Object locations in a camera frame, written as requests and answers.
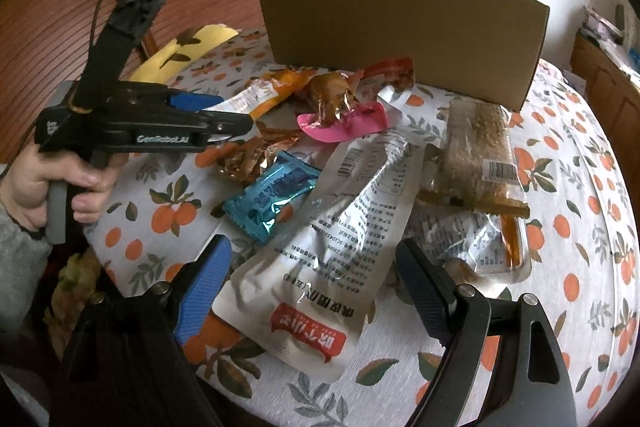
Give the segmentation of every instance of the barcode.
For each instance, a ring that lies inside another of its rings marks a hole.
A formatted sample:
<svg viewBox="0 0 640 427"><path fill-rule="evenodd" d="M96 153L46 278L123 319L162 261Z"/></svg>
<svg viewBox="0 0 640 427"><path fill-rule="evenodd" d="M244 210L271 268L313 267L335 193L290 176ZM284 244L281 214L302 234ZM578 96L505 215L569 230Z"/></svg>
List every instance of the barcode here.
<svg viewBox="0 0 640 427"><path fill-rule="evenodd" d="M511 163L484 160L482 162L482 179L514 184L518 182L516 166Z"/></svg>
<svg viewBox="0 0 640 427"><path fill-rule="evenodd" d="M347 156L344 157L344 160L342 160L342 165L338 167L338 176L348 178L353 172L355 166L358 164L358 159L360 159L361 155L362 149L351 149L347 153Z"/></svg>

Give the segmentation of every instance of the blue gripper pad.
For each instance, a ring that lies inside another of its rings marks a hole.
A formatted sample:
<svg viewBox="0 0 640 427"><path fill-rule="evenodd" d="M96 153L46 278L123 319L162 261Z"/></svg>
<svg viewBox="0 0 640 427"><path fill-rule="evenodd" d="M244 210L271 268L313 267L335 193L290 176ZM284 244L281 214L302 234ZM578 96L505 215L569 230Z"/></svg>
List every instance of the blue gripper pad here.
<svg viewBox="0 0 640 427"><path fill-rule="evenodd" d="M199 92L181 92L174 94L169 100L169 105L183 111L197 112L212 105L217 105L225 99L214 94Z"/></svg>
<svg viewBox="0 0 640 427"><path fill-rule="evenodd" d="M214 251L180 302L180 312L174 329L175 340L180 345L184 344L189 337L200 333L211 304L229 272L231 242L228 237L218 236L214 237L205 248L209 248L212 243L214 243L212 245Z"/></svg>

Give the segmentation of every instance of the cardboard flap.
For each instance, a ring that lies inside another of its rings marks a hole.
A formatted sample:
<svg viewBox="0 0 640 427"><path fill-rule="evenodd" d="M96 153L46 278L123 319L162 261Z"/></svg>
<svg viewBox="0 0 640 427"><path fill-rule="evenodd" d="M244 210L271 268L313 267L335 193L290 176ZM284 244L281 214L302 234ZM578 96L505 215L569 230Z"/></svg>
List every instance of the cardboard flap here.
<svg viewBox="0 0 640 427"><path fill-rule="evenodd" d="M410 57L417 82L520 110L549 8L535 0L260 0L281 64Z"/></svg>

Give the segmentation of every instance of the tablecloth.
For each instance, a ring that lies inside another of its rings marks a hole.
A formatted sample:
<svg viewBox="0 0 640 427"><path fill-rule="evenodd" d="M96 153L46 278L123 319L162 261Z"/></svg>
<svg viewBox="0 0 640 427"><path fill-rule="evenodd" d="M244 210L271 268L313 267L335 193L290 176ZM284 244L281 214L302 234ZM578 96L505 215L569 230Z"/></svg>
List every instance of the tablecloth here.
<svg viewBox="0 0 640 427"><path fill-rule="evenodd" d="M228 98L252 76L279 68L266 33L244 31L170 84ZM402 126L424 144L438 146L456 96L414 86ZM281 119L293 115L292 104L276 110ZM291 116L289 121L295 126ZM502 297L532 292L540 298L568 367L578 425L585 426L615 393L634 352L639 292L633 213L602 128L553 65L540 60L527 101L509 127L531 209L526 229L533 268ZM307 141L296 154L321 166L331 151L319 151ZM255 254L249 238L220 213L220 203L241 187L216 172L215 156L210 149L181 158L130 159L107 213L87 232L123 295L171 280L216 228L234 245L232 268ZM406 235L415 233L410 228ZM496 347L497 337L485 342L461 423L479 413ZM350 365L331 385L265 353L212 314L186 354L199 377L274 425L370 427L404 425L433 378L442 348L425 333L392 268Z"/></svg>

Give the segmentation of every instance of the wooden cabinet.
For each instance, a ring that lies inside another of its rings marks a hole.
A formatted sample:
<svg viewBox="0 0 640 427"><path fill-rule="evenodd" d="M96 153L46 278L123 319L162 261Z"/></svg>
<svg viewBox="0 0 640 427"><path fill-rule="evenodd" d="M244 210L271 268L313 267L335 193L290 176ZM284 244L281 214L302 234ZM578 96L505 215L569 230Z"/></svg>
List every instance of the wooden cabinet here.
<svg viewBox="0 0 640 427"><path fill-rule="evenodd" d="M640 90L595 44L576 35L572 71L587 81L587 99L618 160L640 223Z"/></svg>

